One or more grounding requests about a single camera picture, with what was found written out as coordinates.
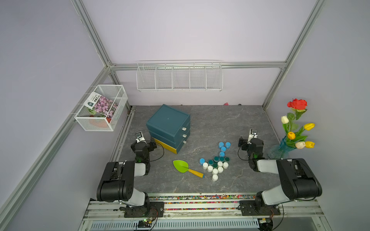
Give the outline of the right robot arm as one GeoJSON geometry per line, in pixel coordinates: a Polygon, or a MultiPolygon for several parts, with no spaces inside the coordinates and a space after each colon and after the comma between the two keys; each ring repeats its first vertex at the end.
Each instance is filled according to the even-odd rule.
{"type": "Polygon", "coordinates": [[[265,159],[264,142],[258,138],[240,138],[238,147],[248,154],[248,163],[255,172],[272,173],[279,176],[280,185],[258,192],[254,201],[240,201],[238,210],[242,216],[280,215],[279,205],[296,199],[316,199],[322,195],[322,186],[302,158],[265,159]]]}

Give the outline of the teal drawer cabinet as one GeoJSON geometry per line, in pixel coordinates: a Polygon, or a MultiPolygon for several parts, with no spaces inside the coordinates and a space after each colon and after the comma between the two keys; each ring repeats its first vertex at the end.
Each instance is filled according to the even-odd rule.
{"type": "Polygon", "coordinates": [[[149,132],[152,131],[161,135],[166,134],[164,135],[165,138],[171,138],[174,136],[176,125],[183,122],[188,116],[190,115],[173,107],[162,105],[147,121],[146,126],[149,132]]]}

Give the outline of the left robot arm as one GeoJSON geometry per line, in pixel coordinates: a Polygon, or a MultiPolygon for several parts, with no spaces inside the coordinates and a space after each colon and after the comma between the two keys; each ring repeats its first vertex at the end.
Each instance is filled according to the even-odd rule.
{"type": "Polygon", "coordinates": [[[134,188],[135,177],[148,175],[150,152],[157,148],[155,141],[139,141],[131,145],[136,157],[134,161],[108,162],[97,188],[96,198],[100,202],[121,202],[125,218],[161,218],[163,202],[150,202],[147,193],[134,188]]]}

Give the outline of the teal top drawer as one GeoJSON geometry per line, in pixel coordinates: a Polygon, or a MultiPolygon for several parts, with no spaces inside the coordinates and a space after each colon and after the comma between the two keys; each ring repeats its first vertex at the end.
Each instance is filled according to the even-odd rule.
{"type": "Polygon", "coordinates": [[[190,116],[188,116],[188,118],[185,119],[183,122],[176,125],[173,137],[174,142],[180,142],[188,135],[189,131],[190,131],[190,116]]]}

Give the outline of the teal drawer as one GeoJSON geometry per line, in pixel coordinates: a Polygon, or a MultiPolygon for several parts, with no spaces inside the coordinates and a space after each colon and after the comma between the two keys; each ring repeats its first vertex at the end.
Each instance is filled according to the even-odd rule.
{"type": "Polygon", "coordinates": [[[151,137],[173,147],[173,148],[178,148],[181,144],[184,144],[183,141],[186,141],[188,136],[190,135],[190,123],[184,127],[181,128],[176,135],[174,135],[171,138],[165,138],[164,135],[166,134],[158,134],[155,132],[150,131],[149,134],[151,137]]]}
{"type": "Polygon", "coordinates": [[[174,142],[180,142],[188,135],[189,131],[190,131],[190,116],[188,116],[188,118],[185,119],[183,122],[176,125],[173,137],[174,142]]]}

